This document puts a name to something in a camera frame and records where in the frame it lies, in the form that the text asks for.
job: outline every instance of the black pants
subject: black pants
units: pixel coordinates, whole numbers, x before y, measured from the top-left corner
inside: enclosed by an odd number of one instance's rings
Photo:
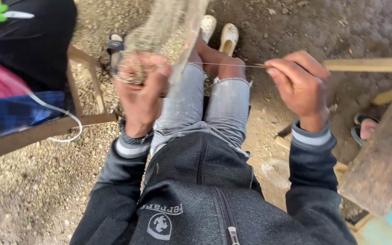
[[[77,16],[73,0],[2,2],[11,11],[35,17],[0,23],[0,64],[20,76],[34,92],[63,91],[67,50]]]

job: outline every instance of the net mesh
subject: net mesh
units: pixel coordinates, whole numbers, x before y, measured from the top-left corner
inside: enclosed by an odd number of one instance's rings
[[[125,37],[123,55],[138,51],[162,53],[176,63],[169,84],[179,82],[199,34],[200,21],[208,2],[209,0],[154,0],[146,23]],[[174,50],[168,47],[170,42],[179,42],[179,50],[176,50],[176,45],[173,46]],[[133,70],[135,79],[124,82],[143,84],[144,67],[136,62]]]

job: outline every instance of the white cord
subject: white cord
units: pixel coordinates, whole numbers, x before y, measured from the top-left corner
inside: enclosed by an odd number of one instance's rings
[[[49,137],[48,140],[52,140],[55,142],[70,142],[73,141],[74,139],[78,138],[81,135],[81,132],[83,131],[83,125],[81,124],[81,121],[74,116],[72,113],[70,113],[69,111],[65,111],[63,109],[60,109],[58,107],[55,107],[53,105],[47,104],[45,103],[43,100],[39,99],[37,96],[35,96],[32,92],[30,92],[30,90],[28,90],[26,87],[24,87],[23,85],[21,85],[19,82],[17,82],[16,80],[14,80],[13,78],[6,76],[6,75],[2,75],[0,74],[0,79],[4,80],[6,79],[7,81],[9,81],[10,83],[14,84],[15,86],[17,86],[18,88],[22,89],[24,92],[26,92],[34,101],[36,101],[37,103],[39,103],[40,105],[43,105],[44,107],[47,107],[49,109],[61,112],[61,113],[65,113],[66,115],[68,115],[69,117],[73,118],[77,123],[78,126],[80,127],[80,131],[78,132],[78,134],[71,138],[71,139],[67,139],[67,140],[58,140],[52,137]]]

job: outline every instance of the sleeve cuff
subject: sleeve cuff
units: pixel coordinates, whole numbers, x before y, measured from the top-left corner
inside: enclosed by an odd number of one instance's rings
[[[117,154],[126,159],[141,157],[149,151],[150,147],[151,140],[147,140],[143,144],[130,144],[125,142],[122,137],[119,137],[114,145]]]
[[[328,142],[334,140],[329,130],[329,121],[326,121],[322,131],[317,133],[307,132],[299,127],[299,119],[297,119],[292,125],[293,141],[306,145],[309,147],[320,147],[327,145]]]

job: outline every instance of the zipper pull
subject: zipper pull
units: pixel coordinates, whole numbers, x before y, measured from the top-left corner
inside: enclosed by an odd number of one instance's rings
[[[232,245],[240,245],[240,242],[238,242],[237,229],[234,226],[229,226],[228,231],[232,240]]]

